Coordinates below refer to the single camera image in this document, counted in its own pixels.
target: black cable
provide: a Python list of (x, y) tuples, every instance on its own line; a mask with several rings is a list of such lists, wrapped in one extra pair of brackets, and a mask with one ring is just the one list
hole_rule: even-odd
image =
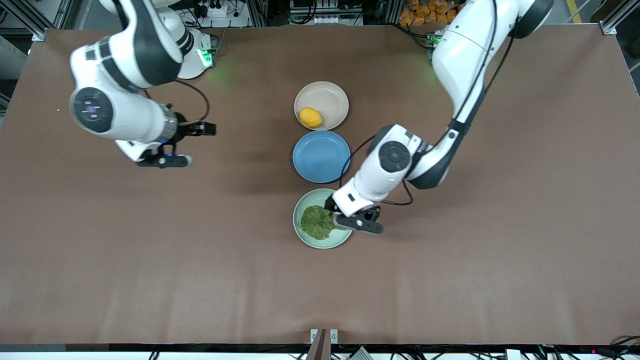
[(356, 23), (358, 22), (358, 19), (362, 16), (362, 10), (360, 10), (360, 13), (358, 14), (358, 17), (356, 18), (356, 21), (353, 22), (353, 25), (355, 26)]
[(425, 49), (425, 50), (434, 50), (435, 47), (433, 46), (426, 46), (426, 45), (422, 45), (419, 41), (418, 38), (416, 37), (416, 34), (414, 32), (412, 32), (411, 30), (409, 30), (409, 26), (406, 27), (407, 31), (409, 31), (409, 36), (411, 36), (411, 39), (413, 39), (413, 42), (415, 42), (416, 45), (418, 45), (419, 47)]
[(476, 78), (475, 78), (474, 82), (471, 83), (471, 86), (469, 87), (469, 93), (467, 94), (467, 97), (462, 102), (462, 105), (460, 106), (460, 110), (458, 110), (458, 113), (456, 114), (456, 116), (453, 117), (454, 120), (458, 119), (458, 116), (460, 115), (460, 112), (465, 107), (465, 105), (467, 105), (467, 101), (469, 101), (469, 98), (471, 97), (471, 93), (473, 92), (474, 88), (476, 87), (476, 83), (478, 82), (478, 79), (480, 78), (480, 74), (483, 73), (483, 69), (487, 66), (486, 61), (489, 58), (489, 53), (493, 49), (493, 40), (495, 39), (495, 33), (497, 31), (497, 28), (498, 28), (498, 4), (495, 2), (495, 0), (493, 0), (492, 2), (493, 2), (493, 21), (492, 21), (493, 22), (493, 32), (491, 33), (491, 40), (489, 41), (489, 45), (488, 45), (489, 48), (487, 49), (487, 52), (484, 55), (484, 60), (482, 61), (482, 64), (480, 65), (480, 69), (478, 69), (478, 73), (476, 74)]
[(636, 339), (640, 339), (640, 335), (636, 335), (636, 336), (629, 336), (629, 337), (627, 337), (627, 338), (626, 338), (626, 339), (624, 339), (624, 340), (621, 340), (621, 341), (618, 341), (617, 343), (613, 343), (613, 344), (611, 344), (611, 346), (615, 346), (615, 345), (622, 345), (622, 344), (624, 344), (624, 343), (628, 343), (629, 341), (636, 340)]
[(448, 352), (450, 352), (450, 350), (447, 350), (447, 351), (441, 352), (441, 353), (439, 353), (438, 355), (434, 356), (431, 360), (438, 360), (438, 358), (439, 358), (440, 356), (443, 356), (444, 354), (446, 354), (446, 353), (448, 353)]
[[(518, 26), (518, 19), (517, 18), (516, 18), (516, 22), (515, 22), (515, 25), (513, 26), (513, 28), (515, 29), (516, 26)], [(485, 94), (487, 92), (489, 92), (489, 89), (491, 88), (491, 85), (493, 85), (493, 82), (495, 81), (495, 78), (498, 76), (498, 73), (500, 72), (500, 69), (504, 65), (504, 61), (507, 60), (507, 55), (509, 54), (509, 51), (511, 50), (511, 46), (513, 45), (513, 39), (514, 39), (513, 34), (511, 34), (511, 40), (509, 40), (509, 45), (507, 45), (507, 49), (504, 51), (504, 55), (502, 55), (502, 59), (500, 59), (500, 63), (498, 64), (498, 67), (495, 69), (495, 72), (493, 73), (493, 76), (491, 77), (491, 80), (489, 81), (489, 85), (487, 85), (486, 90), (484, 91)]]
[(560, 349), (560, 351), (566, 352), (567, 355), (569, 355), (573, 360), (580, 360), (580, 358), (578, 358), (577, 356), (575, 356), (572, 352), (570, 352), (569, 350), (565, 349), (565, 348), (561, 348), (560, 346), (558, 346), (558, 349)]
[(347, 173), (347, 166), (349, 165), (349, 163), (351, 162), (351, 159), (353, 158), (353, 156), (360, 150), (362, 149), (363, 146), (367, 145), (368, 142), (370, 142), (371, 140), (373, 140), (373, 138), (375, 138), (376, 135), (366, 139), (363, 143), (360, 144), (360, 146), (358, 146), (356, 148), (356, 150), (354, 152), (351, 153), (351, 155), (349, 155), (349, 158), (347, 159), (347, 161), (344, 162), (344, 166), (342, 167), (342, 172), (340, 173), (340, 177), (338, 178), (338, 185), (342, 188), (342, 178), (344, 177), (344, 174)]
[(558, 352), (558, 350), (555, 347), (552, 347), (551, 349), (554, 351), (556, 360), (563, 360), (562, 355)]
[(474, 352), (471, 350), (467, 350), (461, 346), (457, 346), (455, 348), (452, 348), (451, 346), (445, 346), (445, 345), (429, 345), (427, 348), (444, 348), (446, 349), (446, 352), (451, 352), (451, 351), (460, 351), (460, 352), (464, 352), (467, 354), (472, 354), (473, 356), (475, 356), (476, 358), (478, 358), (478, 356), (486, 356), (489, 357), (490, 359), (496, 359), (496, 360), (504, 360), (504, 356), (493, 356), (491, 354), (488, 354), (486, 352)]
[(407, 202), (394, 202), (394, 201), (382, 200), (381, 202), (383, 204), (395, 205), (395, 206), (407, 206), (407, 205), (413, 204), (413, 195), (409, 191), (409, 187), (407, 187), (406, 181), (404, 179), (402, 179), (402, 185), (404, 186), (404, 190), (406, 191), (406, 194), (409, 195), (409, 201), (407, 201)]
[(178, 80), (178, 79), (176, 79), (174, 81), (176, 83), (178, 83), (178, 84), (182, 84), (182, 85), (184, 85), (186, 87), (189, 87), (189, 88), (192, 88), (193, 90), (195, 90), (198, 94), (200, 94), (200, 96), (202, 96), (202, 99), (204, 100), (204, 103), (205, 103), (204, 115), (202, 115), (202, 117), (200, 117), (199, 119), (183, 123), (183, 125), (184, 124), (192, 124), (194, 122), (198, 122), (198, 121), (206, 119), (209, 116), (209, 110), (211, 109), (211, 104), (209, 103), (209, 98), (202, 92), (202, 90), (200, 90), (199, 88), (197, 88), (197, 87), (195, 87), (195, 86), (193, 86), (193, 85), (191, 85), (189, 83), (185, 83), (184, 81)]
[[(347, 161), (344, 162), (344, 165), (342, 166), (342, 172), (340, 172), (340, 177), (338, 178), (338, 186), (342, 188), (342, 178), (344, 177), (344, 175), (347, 173), (347, 166), (349, 165), (349, 163), (351, 162), (351, 159), (353, 158), (353, 156), (360, 151), (360, 149), (362, 149), (363, 146), (367, 145), (367, 143), (369, 143), (371, 140), (373, 140), (373, 138), (375, 138), (376, 135), (366, 139), (363, 143), (361, 143), (350, 155), (349, 158), (347, 159)], [(411, 205), (413, 204), (413, 195), (411, 194), (411, 191), (409, 191), (409, 187), (406, 185), (406, 181), (403, 179), (402, 180), (402, 185), (404, 186), (404, 190), (406, 191), (406, 194), (409, 196), (409, 201), (408, 202), (394, 202), (394, 201), (387, 201), (387, 200), (382, 200), (381, 203), (383, 204), (387, 204), (387, 205), (395, 205), (395, 206), (407, 206), (407, 205)]]
[(309, 11), (307, 12), (304, 19), (302, 19), (302, 21), (295, 21), (289, 17), (289, 22), (292, 22), (293, 24), (297, 24), (297, 25), (304, 25), (310, 22), (314, 18), (314, 16), (316, 16), (316, 10), (317, 10), (316, 0), (311, 0), (311, 3), (309, 4)]
[(290, 345), (284, 345), (284, 346), (281, 346), (281, 347), (268, 348), (268, 349), (265, 349), (265, 350), (256, 351), (256, 353), (258, 353), (258, 352), (270, 352), (270, 351), (281, 350), (283, 348), (298, 347), (298, 346), (300, 346), (300, 344), (290, 344)]
[(4, 15), (4, 16), (2, 16), (2, 20), (0, 20), (0, 24), (2, 24), (4, 22), (4, 20), (6, 19), (7, 14), (9, 14), (9, 12), (6, 11), (5, 9), (3, 9), (3, 8), (0, 8), (0, 10), (2, 10), (2, 11), (0, 11), (0, 13), (2, 13)]
[(184, 0), (180, 0), (180, 1), (184, 5), (184, 7), (187, 8), (187, 10), (189, 10), (189, 12), (191, 13), (191, 16), (193, 16), (193, 18), (196, 20), (196, 24), (198, 24), (198, 28), (202, 28), (202, 25), (200, 24), (200, 21), (198, 20), (196, 15), (193, 13), (193, 11), (191, 11), (191, 8), (189, 7), (189, 5), (187, 5), (187, 3), (184, 2)]
[(403, 353), (409, 355), (412, 360), (426, 360), (426, 358), (424, 357), (424, 354), (420, 350), (420, 347), (413, 346), (413, 345), (403, 345), (403, 346), (400, 346), (399, 348), (396, 348), (391, 355), (392, 360), (393, 360), (394, 354), (400, 355), (403, 357), (403, 359), (407, 360), (407, 358), (404, 356)]
[(303, 351), (303, 352), (302, 352), (302, 354), (298, 355), (298, 358), (297, 358), (296, 360), (300, 360), (300, 359), (302, 359), (302, 356), (303, 356), (304, 354), (308, 353), (308, 352), (309, 352), (309, 350), (305, 350), (305, 351)]
[(403, 33), (405, 33), (407, 35), (410, 35), (410, 36), (411, 36), (411, 34), (413, 34), (417, 38), (427, 38), (427, 35), (416, 34), (416, 33), (412, 32), (410, 30), (407, 30), (407, 29), (403, 28), (402, 26), (400, 26), (398, 24), (394, 24), (393, 22), (386, 22), (383, 25), (391, 25), (394, 28), (396, 28), (396, 29), (398, 29), (398, 30), (402, 31)]
[(549, 356), (545, 353), (544, 349), (540, 345), (538, 345), (538, 350), (540, 351), (540, 360), (548, 360)]
[(409, 359), (406, 358), (406, 356), (402, 355), (402, 353), (399, 353), (399, 352), (391, 353), (391, 358), (389, 360), (394, 360), (394, 356), (395, 355), (400, 355), (404, 360), (409, 360)]

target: green led light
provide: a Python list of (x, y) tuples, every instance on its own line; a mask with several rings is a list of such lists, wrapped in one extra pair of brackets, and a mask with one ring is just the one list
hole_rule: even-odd
[(206, 67), (212, 65), (211, 52), (209, 50), (200, 50), (198, 52), (198, 55), (200, 55), (200, 59), (202, 60), (203, 65), (205, 65)]

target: lemon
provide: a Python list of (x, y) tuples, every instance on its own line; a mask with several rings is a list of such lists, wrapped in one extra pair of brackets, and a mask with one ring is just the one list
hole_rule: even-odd
[(299, 116), (300, 121), (312, 129), (322, 126), (322, 115), (320, 115), (320, 113), (314, 108), (310, 108), (308, 106), (306, 108), (302, 108)]

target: lettuce leaf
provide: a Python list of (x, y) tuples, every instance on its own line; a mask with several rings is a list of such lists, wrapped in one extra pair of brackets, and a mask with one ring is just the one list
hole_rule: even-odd
[(329, 237), (331, 230), (335, 229), (333, 214), (322, 206), (313, 205), (305, 209), (300, 220), (302, 231), (316, 240), (324, 240)]

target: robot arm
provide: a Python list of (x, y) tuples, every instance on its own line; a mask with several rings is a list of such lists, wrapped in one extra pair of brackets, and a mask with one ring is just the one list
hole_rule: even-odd
[[(213, 135), (213, 125), (180, 126), (181, 114), (139, 94), (173, 81), (183, 57), (149, 0), (123, 0), (122, 12), (123, 31), (71, 54), (71, 114), (88, 132), (116, 140), (140, 166), (188, 166), (191, 157), (175, 154), (175, 143), (186, 135)], [(163, 145), (172, 145), (172, 153)]]
[(381, 202), (404, 179), (418, 189), (438, 186), (484, 99), (484, 74), (510, 32), (526, 37), (548, 17), (553, 0), (468, 0), (433, 52), (433, 68), (453, 102), (453, 118), (435, 145), (398, 124), (383, 127), (360, 169), (330, 197), (336, 226), (382, 233)]
[[(178, 78), (193, 79), (214, 65), (218, 37), (194, 28), (187, 28), (180, 19), (180, 15), (169, 8), (169, 5), (178, 2), (179, 0), (151, 0), (171, 39), (178, 45), (184, 56)], [(100, 3), (107, 11), (120, 15), (114, 0), (100, 0)]]

